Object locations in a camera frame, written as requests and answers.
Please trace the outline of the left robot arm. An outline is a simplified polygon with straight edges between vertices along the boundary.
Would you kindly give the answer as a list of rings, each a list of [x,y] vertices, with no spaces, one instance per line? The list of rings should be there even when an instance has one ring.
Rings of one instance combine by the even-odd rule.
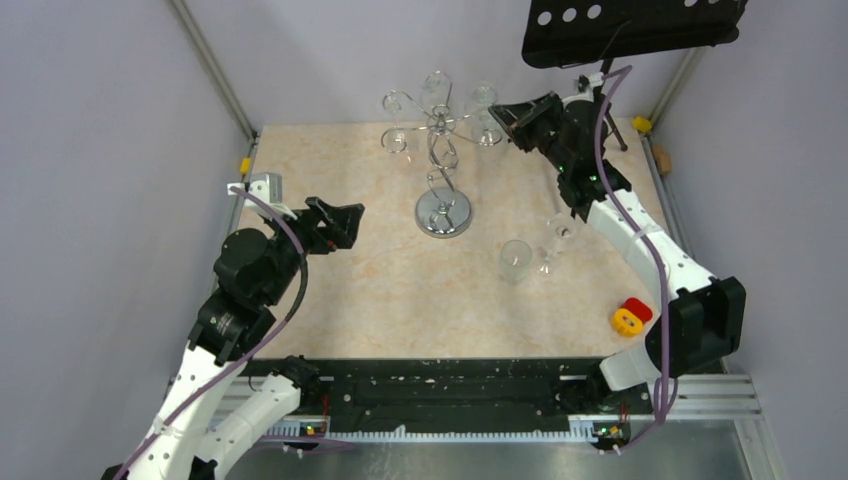
[[[248,362],[299,310],[309,280],[309,255],[351,249],[364,205],[331,206],[309,197],[284,218],[237,190],[268,214],[272,236],[240,229],[214,263],[217,287],[198,311],[176,378],[137,449],[106,479],[223,479],[279,420],[319,404],[316,366],[289,356],[217,426],[210,423]]]

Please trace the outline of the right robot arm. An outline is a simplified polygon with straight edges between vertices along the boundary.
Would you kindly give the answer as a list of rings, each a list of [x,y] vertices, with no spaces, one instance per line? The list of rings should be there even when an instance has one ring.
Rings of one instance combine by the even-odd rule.
[[[600,100],[555,93],[517,104],[495,104],[489,114],[509,141],[540,153],[557,172],[559,195],[579,218],[613,246],[648,288],[657,323],[633,347],[594,367],[586,397],[612,412],[627,389],[669,382],[740,347],[746,290],[699,265],[647,213],[631,183],[605,159],[608,124]]]

